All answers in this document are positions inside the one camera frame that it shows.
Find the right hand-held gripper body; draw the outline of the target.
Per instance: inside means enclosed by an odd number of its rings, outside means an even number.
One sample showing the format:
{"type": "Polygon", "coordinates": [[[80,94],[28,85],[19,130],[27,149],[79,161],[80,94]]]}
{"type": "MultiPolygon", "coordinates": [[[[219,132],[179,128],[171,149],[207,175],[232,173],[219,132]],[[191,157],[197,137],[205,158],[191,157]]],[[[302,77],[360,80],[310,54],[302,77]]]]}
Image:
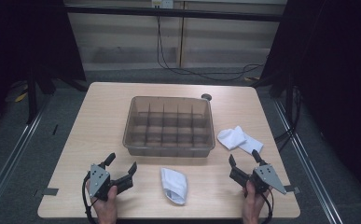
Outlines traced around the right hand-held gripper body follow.
{"type": "Polygon", "coordinates": [[[268,189],[274,188],[283,195],[286,195],[285,186],[270,164],[256,167],[250,175],[239,169],[236,165],[233,165],[229,177],[241,187],[245,187],[246,182],[250,181],[255,185],[257,193],[264,193],[268,189]]]}

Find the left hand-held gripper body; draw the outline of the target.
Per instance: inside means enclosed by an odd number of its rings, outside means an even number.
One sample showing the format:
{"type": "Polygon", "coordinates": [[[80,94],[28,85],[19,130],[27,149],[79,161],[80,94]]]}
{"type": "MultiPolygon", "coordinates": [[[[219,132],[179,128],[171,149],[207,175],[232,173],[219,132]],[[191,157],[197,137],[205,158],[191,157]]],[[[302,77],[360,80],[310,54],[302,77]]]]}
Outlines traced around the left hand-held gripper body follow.
{"type": "Polygon", "coordinates": [[[90,196],[99,200],[106,201],[107,193],[112,186],[118,188],[118,194],[133,187],[133,175],[125,176],[111,180],[110,173],[100,167],[100,164],[93,164],[90,167],[90,196]]]}

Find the white sock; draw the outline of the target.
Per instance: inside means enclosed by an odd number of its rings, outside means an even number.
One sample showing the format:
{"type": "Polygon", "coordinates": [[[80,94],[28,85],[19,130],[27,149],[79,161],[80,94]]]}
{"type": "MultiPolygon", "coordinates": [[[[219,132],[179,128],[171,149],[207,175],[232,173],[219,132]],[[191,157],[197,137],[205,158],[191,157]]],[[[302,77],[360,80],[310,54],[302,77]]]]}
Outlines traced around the white sock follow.
{"type": "Polygon", "coordinates": [[[240,126],[220,131],[217,139],[228,150],[240,148],[251,154],[254,150],[260,152],[263,148],[261,142],[248,135],[240,126]]]}
{"type": "Polygon", "coordinates": [[[168,168],[161,168],[160,176],[165,196],[175,204],[184,205],[187,200],[186,176],[168,168]]]}

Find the clear brown divided storage box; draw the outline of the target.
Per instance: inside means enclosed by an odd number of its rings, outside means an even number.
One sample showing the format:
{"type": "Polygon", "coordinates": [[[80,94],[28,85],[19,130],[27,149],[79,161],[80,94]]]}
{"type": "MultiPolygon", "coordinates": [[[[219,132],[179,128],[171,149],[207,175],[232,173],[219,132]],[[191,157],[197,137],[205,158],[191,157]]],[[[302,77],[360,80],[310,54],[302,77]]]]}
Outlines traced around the clear brown divided storage box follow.
{"type": "Polygon", "coordinates": [[[135,96],[122,143],[133,156],[205,158],[215,148],[210,101],[135,96]]]}

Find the person's left hand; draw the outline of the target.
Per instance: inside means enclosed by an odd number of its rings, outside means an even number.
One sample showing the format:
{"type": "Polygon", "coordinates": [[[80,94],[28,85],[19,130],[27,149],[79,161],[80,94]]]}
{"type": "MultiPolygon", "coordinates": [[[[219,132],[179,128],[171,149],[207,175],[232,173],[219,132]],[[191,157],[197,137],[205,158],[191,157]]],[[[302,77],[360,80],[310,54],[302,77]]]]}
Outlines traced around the person's left hand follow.
{"type": "Polygon", "coordinates": [[[107,193],[107,200],[102,201],[95,197],[90,197],[99,224],[116,224],[118,219],[118,209],[116,198],[118,188],[112,186],[107,193]]]}

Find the person's right hand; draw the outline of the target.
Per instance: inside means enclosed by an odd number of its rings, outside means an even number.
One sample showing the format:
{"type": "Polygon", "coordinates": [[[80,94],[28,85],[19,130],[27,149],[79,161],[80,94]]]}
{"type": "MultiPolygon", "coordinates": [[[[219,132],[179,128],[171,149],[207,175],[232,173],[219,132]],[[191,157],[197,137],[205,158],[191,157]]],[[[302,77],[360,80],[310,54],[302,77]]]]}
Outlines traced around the person's right hand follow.
{"type": "Polygon", "coordinates": [[[258,224],[259,215],[265,203],[265,198],[267,198],[270,193],[268,191],[263,195],[256,193],[255,185],[250,181],[246,182],[243,192],[247,193],[247,196],[243,201],[243,224],[258,224]]]}

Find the black metal stand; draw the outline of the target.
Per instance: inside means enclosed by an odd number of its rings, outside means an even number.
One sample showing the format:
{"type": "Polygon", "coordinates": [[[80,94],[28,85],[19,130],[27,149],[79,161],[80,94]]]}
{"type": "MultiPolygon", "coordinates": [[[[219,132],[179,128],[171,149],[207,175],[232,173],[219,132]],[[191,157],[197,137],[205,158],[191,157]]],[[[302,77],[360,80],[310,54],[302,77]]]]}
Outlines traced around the black metal stand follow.
{"type": "Polygon", "coordinates": [[[30,68],[27,77],[29,116],[27,123],[30,124],[37,115],[36,87],[44,94],[52,94],[56,91],[49,70],[44,65],[36,65],[30,68]]]}
{"type": "Polygon", "coordinates": [[[270,95],[273,98],[279,98],[283,92],[285,93],[285,117],[290,124],[293,123],[293,88],[293,76],[281,74],[274,79],[270,89],[270,95]]]}

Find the yellow floor marker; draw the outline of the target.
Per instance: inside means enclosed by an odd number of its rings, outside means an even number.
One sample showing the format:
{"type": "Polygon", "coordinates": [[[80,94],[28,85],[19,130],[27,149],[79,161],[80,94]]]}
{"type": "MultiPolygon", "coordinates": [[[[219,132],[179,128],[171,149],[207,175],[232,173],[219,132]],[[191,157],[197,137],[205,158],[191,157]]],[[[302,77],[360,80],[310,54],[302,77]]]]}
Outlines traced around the yellow floor marker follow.
{"type": "Polygon", "coordinates": [[[15,99],[14,102],[16,102],[16,103],[21,102],[21,101],[25,98],[25,96],[27,95],[27,93],[28,93],[28,86],[25,85],[24,88],[23,88],[23,90],[22,90],[21,93],[16,97],[16,99],[15,99]]]}

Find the dark curtain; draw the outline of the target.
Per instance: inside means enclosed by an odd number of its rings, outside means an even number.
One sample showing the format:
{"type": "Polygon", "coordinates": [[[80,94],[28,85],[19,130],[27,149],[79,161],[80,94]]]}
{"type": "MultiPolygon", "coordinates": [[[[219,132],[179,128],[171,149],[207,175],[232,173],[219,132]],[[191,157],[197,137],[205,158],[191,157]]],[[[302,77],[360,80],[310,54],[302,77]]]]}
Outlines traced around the dark curtain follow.
{"type": "Polygon", "coordinates": [[[10,86],[27,83],[36,65],[46,66],[51,80],[87,89],[64,0],[0,0],[0,114],[10,86]]]}
{"type": "Polygon", "coordinates": [[[287,0],[261,78],[275,95],[299,88],[361,184],[361,0],[287,0]]]}

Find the black horizontal bar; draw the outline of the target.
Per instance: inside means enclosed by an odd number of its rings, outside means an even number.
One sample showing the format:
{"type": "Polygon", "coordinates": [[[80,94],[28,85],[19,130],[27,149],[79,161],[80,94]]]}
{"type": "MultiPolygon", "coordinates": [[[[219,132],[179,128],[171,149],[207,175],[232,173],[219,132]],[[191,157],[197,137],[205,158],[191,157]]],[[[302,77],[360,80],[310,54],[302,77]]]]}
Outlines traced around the black horizontal bar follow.
{"type": "Polygon", "coordinates": [[[147,8],[147,7],[108,7],[80,4],[65,4],[64,8],[71,13],[90,13],[107,15],[156,16],[193,19],[217,19],[233,21],[272,21],[280,22],[284,17],[274,14],[254,14],[240,12],[219,12],[206,10],[147,8]]]}

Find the metal floor rail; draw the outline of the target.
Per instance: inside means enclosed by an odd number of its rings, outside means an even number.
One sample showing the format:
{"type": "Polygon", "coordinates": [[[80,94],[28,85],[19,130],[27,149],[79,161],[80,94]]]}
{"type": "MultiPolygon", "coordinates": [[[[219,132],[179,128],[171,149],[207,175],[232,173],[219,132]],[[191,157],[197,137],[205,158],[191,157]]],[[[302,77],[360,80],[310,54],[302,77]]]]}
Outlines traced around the metal floor rail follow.
{"type": "Polygon", "coordinates": [[[302,164],[302,167],[306,172],[306,175],[312,185],[314,194],[316,195],[319,203],[321,204],[322,209],[324,210],[329,223],[343,224],[339,210],[337,209],[337,206],[334,204],[331,196],[326,190],[326,187],[323,184],[319,174],[317,173],[312,163],[312,160],[310,159],[306,151],[305,146],[303,145],[302,141],[299,138],[299,135],[295,131],[290,130],[290,122],[285,117],[285,107],[278,100],[274,100],[274,104],[284,127],[291,132],[290,140],[292,146],[299,157],[300,163],[302,164]]]}
{"type": "Polygon", "coordinates": [[[6,163],[0,170],[0,197],[3,194],[8,180],[11,178],[16,166],[18,165],[24,150],[27,148],[30,140],[32,139],[35,130],[40,123],[42,115],[50,102],[50,99],[50,95],[47,95],[43,98],[41,107],[36,111],[34,117],[26,124],[16,145],[12,148],[12,151],[9,154],[6,163]]]}

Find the white wall outlet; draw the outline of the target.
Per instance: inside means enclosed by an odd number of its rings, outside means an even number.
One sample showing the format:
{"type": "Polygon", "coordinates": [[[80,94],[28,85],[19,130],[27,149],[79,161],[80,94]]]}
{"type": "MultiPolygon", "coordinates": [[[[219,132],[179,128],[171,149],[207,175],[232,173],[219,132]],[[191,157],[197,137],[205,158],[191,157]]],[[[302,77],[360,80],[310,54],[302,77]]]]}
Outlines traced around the white wall outlet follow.
{"type": "Polygon", "coordinates": [[[174,8],[174,0],[151,0],[151,5],[153,8],[174,8]]]}

